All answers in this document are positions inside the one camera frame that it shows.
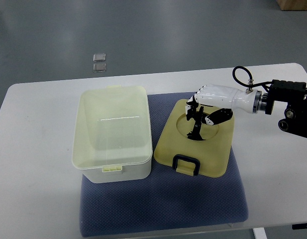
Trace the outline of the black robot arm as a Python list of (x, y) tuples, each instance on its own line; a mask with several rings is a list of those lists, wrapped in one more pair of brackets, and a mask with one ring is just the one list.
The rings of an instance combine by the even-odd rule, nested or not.
[[(248, 84), (238, 80), (236, 70), (244, 70), (248, 76)], [(256, 92), (252, 100), (252, 112), (264, 111), (271, 115), (274, 102), (285, 102), (287, 107), (284, 111), (284, 119), (279, 120), (280, 130), (307, 138), (307, 84), (305, 82), (292, 82), (284, 80), (272, 80), (254, 84), (251, 72), (243, 67), (236, 66), (232, 70), (233, 79), (240, 85), (245, 86), (246, 93), (254, 92), (253, 88), (261, 86), (266, 93)]]

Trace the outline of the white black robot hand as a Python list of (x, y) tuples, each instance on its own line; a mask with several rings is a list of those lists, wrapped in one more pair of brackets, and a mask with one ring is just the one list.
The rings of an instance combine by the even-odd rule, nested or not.
[[(207, 125), (216, 125), (230, 120), (234, 109), (242, 109), (254, 114), (259, 110), (261, 96), (262, 92), (258, 90), (248, 93), (226, 86), (205, 85), (186, 102), (186, 119), (195, 119)], [(219, 109), (210, 115), (203, 113), (202, 116), (198, 116), (198, 106), (217, 107)]]

